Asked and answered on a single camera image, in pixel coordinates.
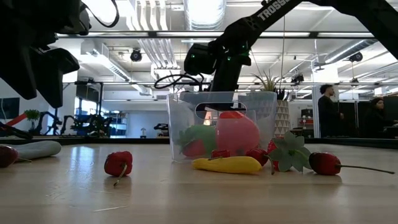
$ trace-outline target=black cable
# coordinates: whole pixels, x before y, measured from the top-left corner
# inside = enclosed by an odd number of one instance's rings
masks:
[[[155,84],[154,84],[154,88],[155,89],[158,89],[158,90],[161,90],[161,89],[164,89],[164,88],[168,88],[168,87],[170,87],[170,86],[173,86],[173,87],[175,87],[176,85],[178,85],[178,82],[182,79],[182,78],[189,78],[189,79],[191,79],[193,82],[194,82],[194,84],[192,83],[192,85],[197,85],[197,86],[199,86],[199,91],[203,91],[203,81],[205,80],[205,77],[202,75],[202,74],[199,74],[199,76],[201,76],[201,81],[199,82],[196,78],[193,78],[192,76],[190,76],[190,75],[187,75],[186,73],[184,73],[184,74],[177,74],[177,75],[167,75],[167,76],[165,76],[165,77],[162,77],[162,78],[160,78],[160,79],[158,79],[156,82],[155,82]],[[174,78],[174,77],[178,77],[176,80],[174,80],[172,83],[170,83],[170,84],[167,84],[167,85],[164,85],[164,86],[158,86],[158,84],[161,82],[161,81],[163,81],[163,80],[166,80],[166,79],[168,79],[168,78]]]
[[[107,24],[105,24],[104,22],[102,22],[101,19],[98,19],[98,18],[95,16],[95,14],[93,13],[93,11],[91,11],[91,9],[90,9],[86,4],[84,4],[83,2],[82,2],[82,5],[81,5],[81,7],[82,7],[81,10],[88,9],[88,10],[92,13],[92,15],[94,16],[94,18],[95,18],[102,26],[105,26],[106,28],[112,28],[112,27],[116,26],[116,24],[119,22],[120,15],[119,15],[118,5],[116,4],[116,0],[111,0],[111,2],[112,2],[112,4],[113,4],[114,8],[116,9],[116,16],[115,16],[115,18],[114,18],[114,21],[113,21],[110,25],[107,25]]]

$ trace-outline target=green leaves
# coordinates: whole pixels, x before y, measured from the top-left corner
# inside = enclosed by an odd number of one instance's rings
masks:
[[[269,157],[273,161],[278,161],[278,168],[281,172],[288,171],[291,167],[294,167],[299,172],[303,172],[303,168],[311,169],[308,158],[311,152],[304,147],[304,137],[294,136],[290,131],[285,133],[283,139],[273,139],[276,145]]]

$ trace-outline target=woman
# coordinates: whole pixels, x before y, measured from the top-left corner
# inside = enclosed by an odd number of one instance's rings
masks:
[[[391,138],[383,132],[384,127],[392,126],[398,121],[388,121],[384,117],[384,100],[375,98],[364,117],[364,137],[366,138]]]

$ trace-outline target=ceiling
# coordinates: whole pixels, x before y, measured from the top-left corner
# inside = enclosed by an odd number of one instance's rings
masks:
[[[398,0],[390,0],[388,2],[390,2],[394,7],[398,7]],[[219,30],[224,30],[228,24],[238,20],[241,17],[251,15],[260,8],[261,1],[227,0],[223,24]],[[166,1],[166,21],[167,27],[170,30],[186,30],[182,0]],[[119,23],[112,29],[107,29],[101,26],[93,18],[91,18],[91,25],[93,26],[91,31],[129,31],[129,28],[126,25],[126,17],[123,13],[121,13],[121,19]],[[329,7],[318,7],[307,2],[301,3],[299,7],[296,7],[294,10],[290,11],[286,15],[285,19],[282,18],[267,31],[367,32],[366,28],[356,18],[341,14]],[[104,44],[107,46],[109,48],[109,57],[125,71],[129,72],[129,75],[131,75],[135,81],[154,81],[154,78],[150,75],[152,63],[143,50],[141,50],[143,59],[140,62],[132,62],[129,58],[133,49],[141,47],[137,39],[92,40],[94,40],[96,45]],[[183,61],[190,44],[186,44],[185,39],[171,39],[170,41],[175,59],[178,65],[183,69]],[[255,78],[253,77],[252,73],[258,74],[259,71],[266,71],[267,73],[278,77],[281,75],[285,77],[291,76],[293,73],[288,72],[302,62],[302,60],[308,59],[313,55],[328,54],[350,41],[352,40],[259,39],[251,49],[252,51],[250,58],[252,60],[252,65],[250,67],[244,66],[242,68],[239,82],[253,82]],[[361,53],[364,56],[362,62],[355,62],[354,64],[351,64],[351,62],[340,61],[336,63],[336,66],[338,67],[338,78],[340,81],[351,80],[357,75],[375,71],[383,66],[397,61],[390,53],[386,52],[386,49],[379,42],[362,50]],[[302,73],[304,74],[306,82],[310,82],[312,80],[311,69],[302,71]],[[99,82],[121,81],[120,78],[116,77],[111,71],[99,63],[82,63],[78,75],[81,78],[93,77]],[[396,66],[396,68],[393,67],[388,72],[370,76],[369,78],[361,81],[377,82],[381,80],[398,82],[398,66]],[[127,88],[131,87],[120,86],[120,90]],[[259,88],[259,86],[240,86],[240,88]],[[368,86],[362,89],[372,90],[373,88],[374,87]]]

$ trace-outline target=potted plant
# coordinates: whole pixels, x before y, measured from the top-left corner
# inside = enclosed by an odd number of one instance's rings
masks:
[[[286,92],[286,89],[281,89],[277,87],[278,84],[282,81],[279,77],[272,77],[271,73],[268,75],[266,72],[265,80],[256,74],[253,74],[254,77],[260,79],[264,91],[273,91],[277,94],[277,108],[276,108],[276,118],[275,118],[275,137],[284,137],[287,131],[290,131],[290,116],[289,116],[289,104],[287,99],[289,98],[289,93]]]
[[[29,131],[33,131],[35,127],[35,121],[40,118],[40,112],[38,110],[25,110],[26,119],[32,123]]]

